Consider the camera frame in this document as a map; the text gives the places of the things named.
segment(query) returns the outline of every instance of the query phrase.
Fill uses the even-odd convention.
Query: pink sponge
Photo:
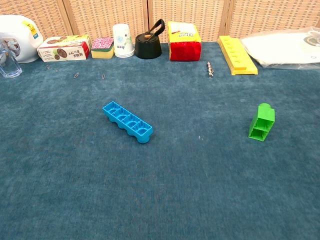
[[[112,37],[99,37],[94,40],[92,48],[93,49],[109,49],[114,42]]]

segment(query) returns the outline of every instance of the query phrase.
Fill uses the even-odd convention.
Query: green toy brick
[[[264,141],[275,123],[276,112],[268,103],[261,103],[250,124],[249,138]]]

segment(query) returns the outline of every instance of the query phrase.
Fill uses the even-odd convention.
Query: snack box
[[[114,39],[112,37],[99,37],[92,44],[91,55],[94,59],[111,59],[114,51]]]
[[[38,48],[44,62],[86,60],[91,49],[88,35],[54,36],[46,39]]]
[[[169,59],[171,61],[199,61],[201,38],[196,25],[168,22]]]

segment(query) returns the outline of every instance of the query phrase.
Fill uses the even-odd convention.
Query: white plastic bag
[[[241,42],[265,68],[320,69],[320,28],[260,32]]]

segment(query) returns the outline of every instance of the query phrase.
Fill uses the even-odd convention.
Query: glass
[[[8,49],[3,40],[0,39],[0,73],[5,78],[14,78],[22,73],[12,52]]]

